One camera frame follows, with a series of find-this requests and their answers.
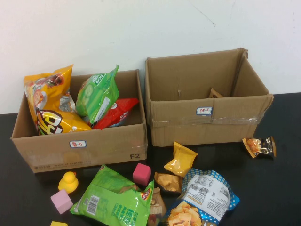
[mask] foam cube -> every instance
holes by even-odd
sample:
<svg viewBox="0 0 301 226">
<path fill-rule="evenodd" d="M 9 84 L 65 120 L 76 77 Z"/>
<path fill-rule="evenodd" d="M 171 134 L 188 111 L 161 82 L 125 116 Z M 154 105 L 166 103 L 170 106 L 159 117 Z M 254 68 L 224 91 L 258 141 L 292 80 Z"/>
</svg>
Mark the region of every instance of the foam cube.
<svg viewBox="0 0 301 226">
<path fill-rule="evenodd" d="M 66 212 L 73 206 L 73 203 L 65 190 L 52 195 L 51 200 L 60 214 Z"/>
<path fill-rule="evenodd" d="M 133 172 L 133 181 L 135 183 L 147 186 L 151 177 L 151 168 L 149 166 L 138 163 L 135 171 Z"/>
<path fill-rule="evenodd" d="M 68 226 L 68 225 L 65 223 L 52 221 L 50 226 Z"/>
</svg>

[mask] cardboard box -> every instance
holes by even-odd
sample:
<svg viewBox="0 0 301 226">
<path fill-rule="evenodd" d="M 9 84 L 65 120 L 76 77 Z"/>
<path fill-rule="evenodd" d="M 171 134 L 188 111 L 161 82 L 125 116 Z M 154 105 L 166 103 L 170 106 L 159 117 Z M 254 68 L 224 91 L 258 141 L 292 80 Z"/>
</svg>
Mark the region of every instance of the cardboard box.
<svg viewBox="0 0 301 226">
<path fill-rule="evenodd" d="M 253 137 L 273 101 L 247 50 L 148 58 L 147 122 L 154 146 L 238 142 Z M 208 98 L 211 87 L 224 98 Z"/>
<path fill-rule="evenodd" d="M 90 76 L 72 76 L 70 94 L 74 100 Z M 12 140 L 33 172 L 146 159 L 146 120 L 138 70 L 118 72 L 115 81 L 119 98 L 137 97 L 140 103 L 132 109 L 124 126 L 103 130 L 37 136 L 23 96 Z"/>
</svg>

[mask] yellow foam cube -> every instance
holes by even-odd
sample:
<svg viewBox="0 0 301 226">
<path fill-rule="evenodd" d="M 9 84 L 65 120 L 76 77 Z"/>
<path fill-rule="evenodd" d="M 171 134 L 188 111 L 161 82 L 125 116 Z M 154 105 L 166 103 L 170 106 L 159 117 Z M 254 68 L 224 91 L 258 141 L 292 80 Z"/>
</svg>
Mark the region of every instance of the yellow foam cube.
<svg viewBox="0 0 301 226">
<path fill-rule="evenodd" d="M 68 225 L 65 223 L 52 221 L 50 226 L 68 226 Z"/>
</svg>

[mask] white wall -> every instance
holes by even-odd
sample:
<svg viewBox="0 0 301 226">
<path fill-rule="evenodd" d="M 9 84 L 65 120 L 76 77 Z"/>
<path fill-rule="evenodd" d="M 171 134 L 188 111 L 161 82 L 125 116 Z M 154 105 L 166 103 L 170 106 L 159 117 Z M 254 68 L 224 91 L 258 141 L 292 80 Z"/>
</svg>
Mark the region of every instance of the white wall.
<svg viewBox="0 0 301 226">
<path fill-rule="evenodd" d="M 244 47 L 273 94 L 301 91 L 300 0 L 0 0 L 0 113 L 18 111 L 23 77 L 73 74 L 147 57 Z"/>
</svg>

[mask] red snack bag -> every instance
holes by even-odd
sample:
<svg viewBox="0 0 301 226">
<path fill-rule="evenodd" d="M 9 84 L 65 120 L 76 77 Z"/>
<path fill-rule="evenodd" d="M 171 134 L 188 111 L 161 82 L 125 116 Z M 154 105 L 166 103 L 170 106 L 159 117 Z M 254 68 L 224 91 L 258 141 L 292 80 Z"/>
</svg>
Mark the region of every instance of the red snack bag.
<svg viewBox="0 0 301 226">
<path fill-rule="evenodd" d="M 108 127 L 119 126 L 119 123 L 128 116 L 129 111 L 137 103 L 139 103 L 139 100 L 137 98 L 117 99 L 108 113 L 103 118 L 101 118 L 92 128 L 104 129 Z"/>
</svg>

